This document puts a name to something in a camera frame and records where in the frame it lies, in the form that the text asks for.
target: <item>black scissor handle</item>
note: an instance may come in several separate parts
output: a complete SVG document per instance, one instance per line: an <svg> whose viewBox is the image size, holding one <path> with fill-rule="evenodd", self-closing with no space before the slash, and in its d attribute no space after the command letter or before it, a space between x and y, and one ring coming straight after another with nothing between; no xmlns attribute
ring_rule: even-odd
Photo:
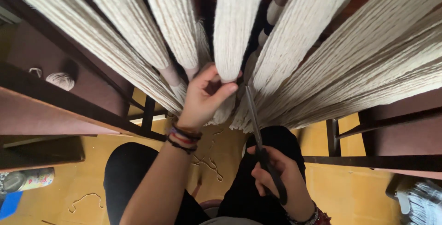
<svg viewBox="0 0 442 225"><path fill-rule="evenodd" d="M276 189L279 193L279 199L276 197L267 187L264 186L264 190L266 192L266 195L273 196L276 199L279 200L279 202L282 205L287 204L287 189L285 188L284 183L281 180L281 176L279 175L279 172L276 171L276 169L273 167L273 165L270 163L270 157L265 148L260 150L258 146L255 148L255 154L258 157L258 161L261 164L261 168L270 173L270 176L273 179L273 182L276 186Z"/></svg>

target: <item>blue object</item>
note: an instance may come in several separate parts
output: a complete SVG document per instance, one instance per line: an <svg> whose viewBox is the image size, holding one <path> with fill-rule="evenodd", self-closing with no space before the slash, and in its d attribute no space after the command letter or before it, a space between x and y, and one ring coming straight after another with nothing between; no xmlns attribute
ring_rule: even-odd
<svg viewBox="0 0 442 225"><path fill-rule="evenodd" d="M15 213L22 194L22 191L6 194L3 205L0 207L0 221Z"/></svg>

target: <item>black pants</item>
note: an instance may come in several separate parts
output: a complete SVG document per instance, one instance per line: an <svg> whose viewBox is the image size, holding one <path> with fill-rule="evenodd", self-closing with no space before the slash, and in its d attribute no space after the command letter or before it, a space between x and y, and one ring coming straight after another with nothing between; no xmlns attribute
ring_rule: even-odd
<svg viewBox="0 0 442 225"><path fill-rule="evenodd" d="M304 159L296 136L282 126L271 126L261 130L264 145L272 146L295 160L305 180ZM255 145L255 137L247 140L247 147ZM118 225L124 209L135 192L158 152L147 146L129 142L119 146L110 155L104 171L104 189L111 225ZM290 223L277 200L261 197L255 187L251 171L257 160L246 152L241 160L235 180L225 194L218 216L248 218L264 225ZM200 205L184 191L180 211L175 224L198 225L209 220Z"/></svg>

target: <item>person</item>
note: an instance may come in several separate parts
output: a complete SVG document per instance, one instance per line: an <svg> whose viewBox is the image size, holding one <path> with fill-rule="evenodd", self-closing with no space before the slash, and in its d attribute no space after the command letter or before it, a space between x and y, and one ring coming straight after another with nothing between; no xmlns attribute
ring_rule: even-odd
<svg viewBox="0 0 442 225"><path fill-rule="evenodd" d="M261 134L287 189L286 205L265 195L264 186L277 197L278 191L270 174L261 169L253 155L254 136L246 142L247 152L220 204L217 218L210 220L185 190L191 154L201 128L237 89L235 83L221 85L216 66L211 63L189 83L181 116L159 153L134 142L113 151L103 183L111 225L329 224L330 218L317 208L307 191L297 139L282 126L266 127Z"/></svg>

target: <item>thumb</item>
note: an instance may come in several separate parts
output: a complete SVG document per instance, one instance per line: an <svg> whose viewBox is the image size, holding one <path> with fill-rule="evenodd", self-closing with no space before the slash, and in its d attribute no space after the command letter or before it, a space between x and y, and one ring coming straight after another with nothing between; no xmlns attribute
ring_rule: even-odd
<svg viewBox="0 0 442 225"><path fill-rule="evenodd" d="M232 95L238 89L238 85L235 83L224 84L217 90L213 96L209 98L212 105L218 108L230 95Z"/></svg>
<svg viewBox="0 0 442 225"><path fill-rule="evenodd" d="M268 173L266 170L264 170L262 168L255 168L251 171L251 175L257 181L262 183L262 185L269 188L269 190L271 190L271 192L273 192L273 194L275 194L277 197L279 197L278 190L276 189L276 186L273 183L273 179L272 179L270 173Z"/></svg>

